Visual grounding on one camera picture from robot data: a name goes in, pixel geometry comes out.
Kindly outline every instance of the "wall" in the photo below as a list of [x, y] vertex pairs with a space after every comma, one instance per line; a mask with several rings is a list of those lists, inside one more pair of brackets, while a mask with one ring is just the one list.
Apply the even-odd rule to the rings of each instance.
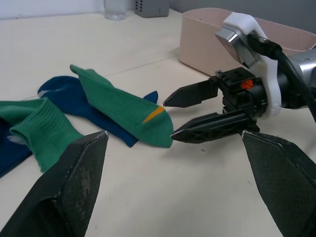
[[[128, 9], [135, 0], [126, 0]], [[0, 19], [102, 12], [104, 0], [0, 0]]]
[[172, 0], [180, 12], [217, 7], [316, 33], [316, 0]]

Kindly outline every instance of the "black cable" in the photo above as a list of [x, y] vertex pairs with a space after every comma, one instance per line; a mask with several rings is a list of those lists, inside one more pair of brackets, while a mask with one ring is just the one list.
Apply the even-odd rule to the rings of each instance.
[[302, 94], [304, 101], [310, 109], [314, 121], [316, 122], [316, 101], [310, 89], [305, 85], [301, 75], [297, 72], [292, 62], [283, 53], [282, 47], [275, 42], [259, 37], [257, 35], [248, 36], [249, 46], [257, 53], [277, 60], [278, 66], [286, 75], [287, 79]]

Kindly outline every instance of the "orange stripe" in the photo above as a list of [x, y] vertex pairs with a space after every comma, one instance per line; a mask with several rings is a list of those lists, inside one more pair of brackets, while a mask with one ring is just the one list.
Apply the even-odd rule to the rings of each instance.
[[143, 121], [143, 123], [148, 122], [149, 120], [152, 120], [154, 117], [156, 117], [158, 114], [162, 113], [164, 111], [164, 108], [159, 106], [155, 111], [153, 111], [148, 117]]

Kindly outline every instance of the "gray container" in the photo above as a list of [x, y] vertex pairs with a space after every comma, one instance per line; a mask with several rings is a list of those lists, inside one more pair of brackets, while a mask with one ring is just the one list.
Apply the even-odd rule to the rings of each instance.
[[141, 17], [164, 17], [169, 15], [170, 0], [136, 0], [135, 13]]

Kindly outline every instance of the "white bracket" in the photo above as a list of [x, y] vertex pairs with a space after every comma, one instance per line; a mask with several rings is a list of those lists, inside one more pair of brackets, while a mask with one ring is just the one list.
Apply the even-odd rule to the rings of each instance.
[[[267, 38], [258, 22], [250, 15], [233, 12], [226, 18], [224, 24], [234, 26], [247, 36], [248, 34], [257, 34], [260, 37]], [[266, 90], [268, 107], [263, 114], [263, 118], [276, 117], [281, 111], [281, 91], [277, 81], [277, 61], [266, 56], [257, 54], [259, 61], [254, 63], [250, 68], [250, 72], [256, 77], [262, 79]]]

